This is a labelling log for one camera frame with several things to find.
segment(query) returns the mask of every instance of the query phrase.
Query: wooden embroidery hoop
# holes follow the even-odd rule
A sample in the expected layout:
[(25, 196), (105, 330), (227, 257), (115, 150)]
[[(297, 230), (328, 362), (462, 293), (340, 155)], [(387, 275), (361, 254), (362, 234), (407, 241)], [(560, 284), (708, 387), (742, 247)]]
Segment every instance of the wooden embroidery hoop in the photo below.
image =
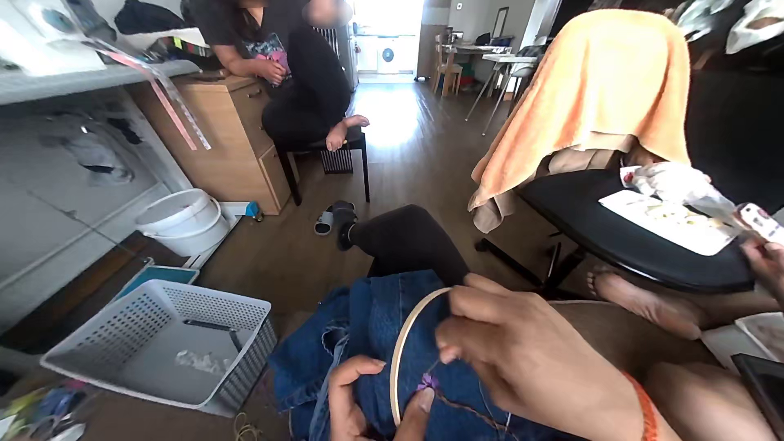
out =
[(443, 293), (449, 292), (452, 288), (441, 288), (440, 290), (433, 291), (430, 294), (427, 294), (427, 297), (423, 298), (419, 301), (418, 304), (414, 307), (411, 311), (411, 314), (408, 315), (408, 318), (403, 323), (403, 328), (400, 329), (400, 333), (397, 335), (397, 341), (394, 344), (394, 352), (392, 352), (392, 367), (390, 368), (390, 405), (392, 407), (392, 418), (394, 419), (395, 427), (400, 425), (400, 421), (402, 419), (401, 411), (400, 411), (400, 401), (397, 397), (397, 376), (400, 374), (400, 359), (403, 356), (403, 347), (405, 346), (405, 339), (408, 338), (408, 332), (411, 331), (411, 328), (414, 326), (414, 322), (422, 310), (436, 297), (442, 295)]

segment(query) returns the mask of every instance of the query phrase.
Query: wooden cabinet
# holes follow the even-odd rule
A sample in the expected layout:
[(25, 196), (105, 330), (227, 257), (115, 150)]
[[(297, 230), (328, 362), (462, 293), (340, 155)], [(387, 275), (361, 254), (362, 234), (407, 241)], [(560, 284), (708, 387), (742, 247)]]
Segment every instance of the wooden cabinet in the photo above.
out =
[[(148, 84), (129, 86), (129, 91), (188, 179), (220, 201), (256, 201), (264, 214), (279, 214), (291, 191), (261, 122), (269, 102), (262, 86), (240, 77), (217, 82), (186, 77), (175, 84), (211, 150), (193, 134), (199, 149), (188, 147)], [(294, 173), (299, 179), (296, 166)]]

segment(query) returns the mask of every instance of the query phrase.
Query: black chair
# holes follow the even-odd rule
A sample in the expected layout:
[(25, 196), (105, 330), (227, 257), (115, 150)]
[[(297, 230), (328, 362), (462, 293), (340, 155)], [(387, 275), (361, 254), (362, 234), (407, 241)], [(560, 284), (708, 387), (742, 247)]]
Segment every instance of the black chair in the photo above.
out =
[[(283, 166), (283, 173), (286, 175), (286, 180), (289, 182), (289, 187), (292, 190), (292, 197), (294, 203), (298, 206), (302, 203), (302, 196), (299, 194), (299, 186), (294, 177), (294, 170), (289, 162), (290, 151), (326, 151), (327, 141), (320, 140), (308, 145), (276, 145), (278, 149), (278, 157)], [(368, 149), (365, 143), (365, 134), (362, 132), (361, 127), (355, 126), (348, 129), (346, 135), (346, 142), (339, 151), (362, 150), (362, 171), (365, 174), (365, 201), (370, 202), (370, 186), (368, 184)]]
[[(780, 136), (777, 118), (782, 96), (780, 78), (738, 72), (696, 72), (689, 93), (686, 135), (694, 167), (708, 173), (730, 200), (755, 202), (769, 213), (784, 205), (784, 173), (779, 170), (784, 151), (774, 147)], [(535, 211), (578, 245), (563, 260), (561, 244), (553, 248), (544, 280), (487, 239), (477, 243), (477, 250), (496, 255), (548, 299), (576, 298), (558, 286), (587, 253), (675, 290), (731, 293), (753, 287), (740, 239), (715, 256), (693, 253), (598, 202), (621, 189), (617, 170), (585, 170), (541, 177), (519, 191)]]

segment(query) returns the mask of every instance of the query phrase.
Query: orange bracelet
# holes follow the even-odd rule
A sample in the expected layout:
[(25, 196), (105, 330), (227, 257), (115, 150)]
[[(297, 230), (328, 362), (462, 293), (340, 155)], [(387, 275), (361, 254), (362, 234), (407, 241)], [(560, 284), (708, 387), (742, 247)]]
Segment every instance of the orange bracelet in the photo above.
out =
[(657, 441), (659, 439), (659, 426), (656, 424), (656, 412), (651, 397), (648, 396), (648, 393), (642, 388), (640, 383), (637, 383), (637, 380), (635, 380), (634, 377), (626, 372), (623, 374), (626, 375), (626, 378), (628, 378), (632, 386), (634, 386), (634, 391), (637, 393), (637, 398), (640, 400), (643, 417), (642, 441)]

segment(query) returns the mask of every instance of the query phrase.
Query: denim jacket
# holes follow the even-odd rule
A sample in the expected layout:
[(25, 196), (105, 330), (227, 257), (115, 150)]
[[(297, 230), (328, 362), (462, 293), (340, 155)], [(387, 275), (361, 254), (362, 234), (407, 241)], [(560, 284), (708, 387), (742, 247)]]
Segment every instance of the denim jacket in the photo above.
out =
[[(291, 337), (270, 357), (275, 371), (278, 409), (292, 411), (295, 439), (329, 439), (327, 381), (335, 366), (354, 355), (387, 362), (377, 375), (354, 383), (354, 397), (368, 424), (392, 439), (395, 426), (390, 407), (390, 362), (397, 335), (411, 310), (427, 294), (443, 287), (432, 271), (408, 272), (359, 279), (353, 286), (333, 290)], [(438, 360), (435, 328), (449, 314), (448, 299), (439, 297), (419, 315), (405, 343), (398, 377), (401, 411), (416, 391), (422, 375)], [(504, 426), (509, 414), (494, 406), (488, 391), (467, 364), (436, 364), (431, 373), (440, 390), (454, 403), (468, 406)], [(471, 412), (436, 399), (430, 410), (426, 439), (579, 439), (553, 428), (512, 416), (495, 430)]]

